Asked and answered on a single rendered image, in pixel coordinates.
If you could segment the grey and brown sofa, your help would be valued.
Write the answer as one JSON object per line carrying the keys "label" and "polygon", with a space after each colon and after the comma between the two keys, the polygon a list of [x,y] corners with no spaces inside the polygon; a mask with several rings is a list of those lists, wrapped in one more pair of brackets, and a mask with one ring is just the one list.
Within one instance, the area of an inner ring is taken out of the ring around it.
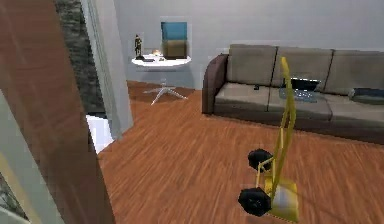
{"label": "grey and brown sofa", "polygon": [[384,90],[384,52],[232,44],[205,71],[202,112],[277,125],[284,111],[281,58],[291,77],[320,80],[316,103],[296,101],[299,130],[384,145],[384,105],[349,99],[352,88]]}

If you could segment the yellow hand truck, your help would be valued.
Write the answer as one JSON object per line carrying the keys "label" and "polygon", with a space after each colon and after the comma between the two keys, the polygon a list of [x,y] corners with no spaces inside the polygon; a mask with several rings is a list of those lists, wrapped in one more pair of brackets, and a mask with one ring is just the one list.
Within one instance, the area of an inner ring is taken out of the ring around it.
{"label": "yellow hand truck", "polygon": [[255,186],[242,189],[238,203],[248,214],[262,217],[265,214],[281,220],[299,222],[297,185],[283,178],[287,152],[296,123],[296,106],[289,65],[286,57],[281,58],[281,69],[285,86],[281,89],[285,105],[274,152],[256,149],[248,154],[248,164],[256,171]]}

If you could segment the dark blue cushion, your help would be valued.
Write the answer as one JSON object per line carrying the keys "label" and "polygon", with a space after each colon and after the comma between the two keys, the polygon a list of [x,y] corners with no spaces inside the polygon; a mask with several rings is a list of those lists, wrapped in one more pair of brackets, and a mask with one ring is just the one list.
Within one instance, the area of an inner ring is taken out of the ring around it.
{"label": "dark blue cushion", "polygon": [[371,105],[384,105],[384,90],[372,88],[352,88],[348,97],[350,100]]}

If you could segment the white round side table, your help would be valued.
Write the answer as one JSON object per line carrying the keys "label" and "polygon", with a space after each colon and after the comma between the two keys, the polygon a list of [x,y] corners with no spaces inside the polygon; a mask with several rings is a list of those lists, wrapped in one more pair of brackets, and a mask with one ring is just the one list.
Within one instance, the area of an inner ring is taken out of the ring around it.
{"label": "white round side table", "polygon": [[[137,67],[147,69],[148,71],[172,71],[176,68],[185,66],[192,61],[190,56],[187,56],[186,59],[169,60],[166,59],[163,55],[157,56],[154,54],[144,55],[144,59],[154,59],[155,61],[143,62],[142,60],[133,58],[131,62]],[[145,94],[149,93],[156,93],[156,97],[152,101],[152,105],[154,105],[164,94],[171,94],[178,98],[185,99],[185,96],[175,91],[175,87],[167,85],[166,79],[161,80],[160,86],[158,88],[145,91]]]}

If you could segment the blue and tan box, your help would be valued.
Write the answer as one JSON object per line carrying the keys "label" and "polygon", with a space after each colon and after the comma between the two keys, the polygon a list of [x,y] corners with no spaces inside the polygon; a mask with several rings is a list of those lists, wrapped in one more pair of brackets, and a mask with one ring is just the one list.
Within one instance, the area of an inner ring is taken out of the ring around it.
{"label": "blue and tan box", "polygon": [[188,56],[187,23],[162,22],[163,56],[169,60],[186,59]]}

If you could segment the open laptop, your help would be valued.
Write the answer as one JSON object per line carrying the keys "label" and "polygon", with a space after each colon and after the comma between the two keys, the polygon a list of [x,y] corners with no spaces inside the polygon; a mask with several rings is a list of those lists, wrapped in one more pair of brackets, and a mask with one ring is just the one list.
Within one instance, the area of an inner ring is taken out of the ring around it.
{"label": "open laptop", "polygon": [[321,83],[320,80],[293,77],[290,79],[290,82],[293,89],[293,96],[296,101],[308,103],[317,102],[315,90]]}

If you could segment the brown wooden room door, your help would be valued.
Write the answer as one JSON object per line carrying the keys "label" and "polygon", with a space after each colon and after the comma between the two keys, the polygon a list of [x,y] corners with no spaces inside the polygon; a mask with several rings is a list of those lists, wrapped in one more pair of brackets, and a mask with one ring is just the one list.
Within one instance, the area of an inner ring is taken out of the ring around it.
{"label": "brown wooden room door", "polygon": [[65,224],[115,224],[53,0],[0,0],[0,89]]}

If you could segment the dark figurine statue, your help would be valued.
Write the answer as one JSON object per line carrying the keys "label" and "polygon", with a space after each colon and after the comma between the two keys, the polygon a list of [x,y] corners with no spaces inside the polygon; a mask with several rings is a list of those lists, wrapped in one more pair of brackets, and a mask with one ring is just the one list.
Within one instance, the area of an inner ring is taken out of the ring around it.
{"label": "dark figurine statue", "polygon": [[135,46],[134,46],[134,50],[135,50],[136,58],[142,56],[142,55],[141,55],[141,54],[142,54],[142,40],[141,40],[141,38],[139,37],[138,34],[135,35]]}

